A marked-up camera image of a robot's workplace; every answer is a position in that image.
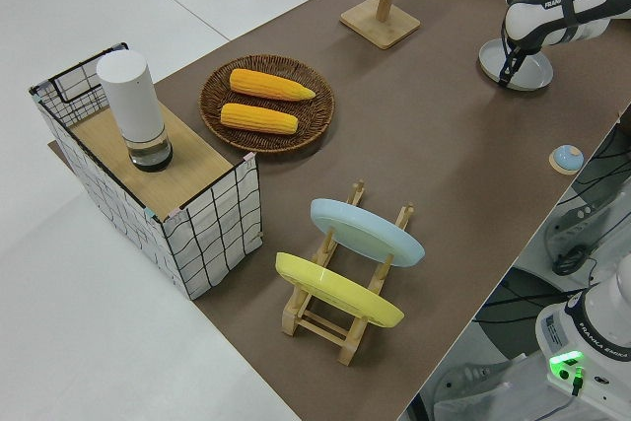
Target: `wooden block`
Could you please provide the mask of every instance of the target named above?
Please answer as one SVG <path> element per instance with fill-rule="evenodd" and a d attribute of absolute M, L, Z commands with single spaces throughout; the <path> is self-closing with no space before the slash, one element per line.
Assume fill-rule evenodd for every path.
<path fill-rule="evenodd" d="M 73 125 L 71 130 L 164 221 L 171 211 L 205 189 L 232 165 L 164 106 L 162 114 L 174 157 L 164 170 L 156 173 L 141 172 L 131 163 L 109 107 Z"/>
<path fill-rule="evenodd" d="M 421 22 L 392 5 L 384 22 L 377 19 L 380 0 L 367 0 L 347 10 L 340 21 L 381 49 L 388 49 L 417 30 Z"/>

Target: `corn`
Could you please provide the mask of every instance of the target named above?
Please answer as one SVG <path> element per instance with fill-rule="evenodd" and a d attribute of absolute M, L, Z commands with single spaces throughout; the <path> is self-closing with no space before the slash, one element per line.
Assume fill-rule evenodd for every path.
<path fill-rule="evenodd" d="M 242 68 L 235 68 L 230 73 L 230 89 L 236 93 L 280 101 L 303 101 L 316 96 L 314 91 L 291 79 Z"/>
<path fill-rule="evenodd" d="M 220 121 L 231 128 L 253 132 L 291 135 L 298 130 L 298 117 L 253 105 L 227 103 L 221 108 Z"/>

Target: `white cylindrical speaker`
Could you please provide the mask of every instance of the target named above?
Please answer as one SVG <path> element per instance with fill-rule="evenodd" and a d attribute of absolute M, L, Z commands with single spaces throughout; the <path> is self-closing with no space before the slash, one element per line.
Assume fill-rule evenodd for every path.
<path fill-rule="evenodd" d="M 99 60 L 97 75 L 132 163 L 145 172 L 162 170 L 173 147 L 145 58 L 128 49 L 112 51 Z"/>

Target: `yellow plate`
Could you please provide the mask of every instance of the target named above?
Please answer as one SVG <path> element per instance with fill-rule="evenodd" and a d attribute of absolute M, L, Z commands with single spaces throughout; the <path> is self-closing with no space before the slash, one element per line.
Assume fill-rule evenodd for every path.
<path fill-rule="evenodd" d="M 336 308 L 381 327 L 395 327 L 403 312 L 368 288 L 289 253 L 276 254 L 276 271 L 291 284 Z"/>

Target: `wicker plate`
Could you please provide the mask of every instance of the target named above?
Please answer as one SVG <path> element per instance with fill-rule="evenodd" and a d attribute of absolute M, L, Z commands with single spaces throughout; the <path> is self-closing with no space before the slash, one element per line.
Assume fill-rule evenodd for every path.
<path fill-rule="evenodd" d="M 293 103 L 234 93 L 230 89 L 230 73 L 235 68 L 261 71 L 297 81 L 314 91 L 315 97 Z M 291 113 L 298 117 L 298 130 L 293 135 L 276 135 L 225 127 L 219 120 L 221 107 L 225 103 L 256 105 Z M 238 58 L 217 69 L 202 88 L 199 108 L 208 128 L 231 145 L 252 152 L 281 153 L 312 143 L 326 130 L 333 117 L 334 99 L 326 81 L 309 66 L 292 58 L 264 54 Z"/>

